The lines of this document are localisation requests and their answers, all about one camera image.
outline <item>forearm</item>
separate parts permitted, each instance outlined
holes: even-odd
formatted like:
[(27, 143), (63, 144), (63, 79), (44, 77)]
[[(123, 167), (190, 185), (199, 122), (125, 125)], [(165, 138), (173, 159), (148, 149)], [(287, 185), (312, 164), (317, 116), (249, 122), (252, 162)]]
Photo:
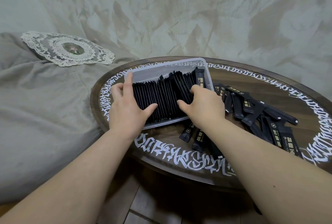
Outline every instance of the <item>forearm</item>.
[(215, 121), (204, 132), (270, 223), (326, 223), (332, 219), (330, 174), (229, 121)]
[(130, 141), (112, 131), (9, 211), (0, 223), (95, 223)]

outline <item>right hand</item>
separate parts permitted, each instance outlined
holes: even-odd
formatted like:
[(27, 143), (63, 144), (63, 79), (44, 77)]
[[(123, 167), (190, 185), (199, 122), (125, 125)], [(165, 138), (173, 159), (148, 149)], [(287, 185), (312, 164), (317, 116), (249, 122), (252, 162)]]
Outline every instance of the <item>right hand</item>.
[(225, 120), (225, 105), (221, 96), (198, 85), (193, 85), (190, 92), (193, 93), (193, 102), (189, 105), (178, 100), (178, 105), (197, 128), (204, 130), (216, 120)]

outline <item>left hand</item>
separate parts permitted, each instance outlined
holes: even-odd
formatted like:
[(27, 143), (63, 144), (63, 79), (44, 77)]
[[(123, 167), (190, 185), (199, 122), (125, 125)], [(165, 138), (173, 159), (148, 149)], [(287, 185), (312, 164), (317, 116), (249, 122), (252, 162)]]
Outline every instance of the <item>left hand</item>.
[(132, 142), (158, 105), (153, 103), (144, 110), (138, 107), (134, 98), (131, 72), (124, 83), (115, 84), (110, 91), (114, 100), (110, 107), (110, 130)]

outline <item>finger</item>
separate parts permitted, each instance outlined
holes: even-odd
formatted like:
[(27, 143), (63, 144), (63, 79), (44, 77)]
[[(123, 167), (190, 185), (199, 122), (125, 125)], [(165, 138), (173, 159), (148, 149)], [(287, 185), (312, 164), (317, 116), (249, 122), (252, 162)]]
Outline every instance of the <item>finger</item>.
[(146, 115), (146, 119), (149, 118), (149, 116), (152, 115), (154, 110), (158, 107), (158, 104), (153, 103), (150, 106), (148, 106), (146, 109), (143, 110), (144, 114)]
[(185, 112), (187, 115), (190, 113), (190, 105), (186, 104), (183, 100), (178, 100), (177, 101), (179, 108)]
[(113, 96), (113, 100), (118, 100), (122, 97), (121, 90), (123, 89), (123, 83), (117, 83), (110, 88), (110, 92)]
[(190, 92), (191, 92), (192, 94), (195, 94), (195, 92), (197, 92), (200, 88), (201, 88), (200, 86), (198, 86), (198, 85), (195, 84), (195, 85), (193, 85), (193, 86), (191, 87)]
[(134, 91), (132, 89), (132, 72), (127, 74), (126, 80), (124, 81), (123, 96), (125, 98), (134, 98)]

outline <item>hand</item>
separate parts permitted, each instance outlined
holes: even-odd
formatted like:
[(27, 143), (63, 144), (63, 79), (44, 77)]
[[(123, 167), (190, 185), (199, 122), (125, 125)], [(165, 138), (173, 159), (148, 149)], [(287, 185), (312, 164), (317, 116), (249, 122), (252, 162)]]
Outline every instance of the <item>hand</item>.
[(214, 91), (193, 85), (190, 92), (193, 93), (193, 102), (188, 105), (178, 100), (178, 105), (197, 128), (204, 130), (207, 125), (216, 120), (226, 120), (225, 105), (222, 98)]
[(110, 130), (131, 142), (139, 135), (146, 120), (158, 105), (151, 104), (144, 110), (138, 107), (132, 89), (131, 72), (128, 73), (124, 83), (115, 84), (110, 91), (114, 100), (110, 107)]

